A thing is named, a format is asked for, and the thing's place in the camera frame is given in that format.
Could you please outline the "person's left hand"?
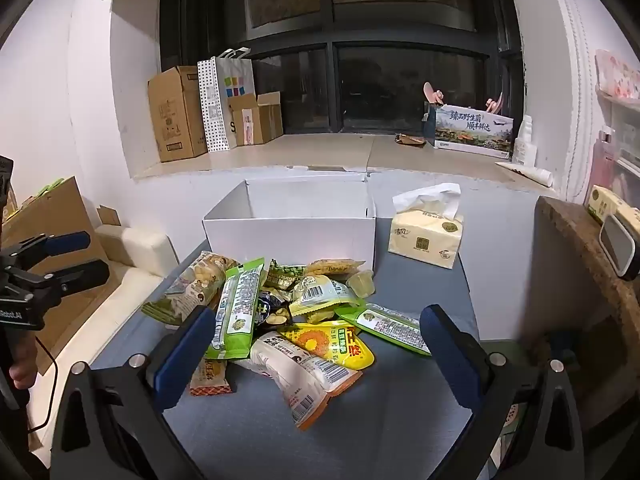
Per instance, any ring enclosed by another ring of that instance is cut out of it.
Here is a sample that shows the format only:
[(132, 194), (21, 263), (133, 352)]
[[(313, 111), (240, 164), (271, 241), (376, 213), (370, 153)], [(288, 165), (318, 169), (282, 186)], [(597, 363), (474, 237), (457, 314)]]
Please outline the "person's left hand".
[(10, 377), (18, 390), (32, 388), (38, 374), (36, 337), (28, 330), (9, 330), (8, 338), (13, 364)]

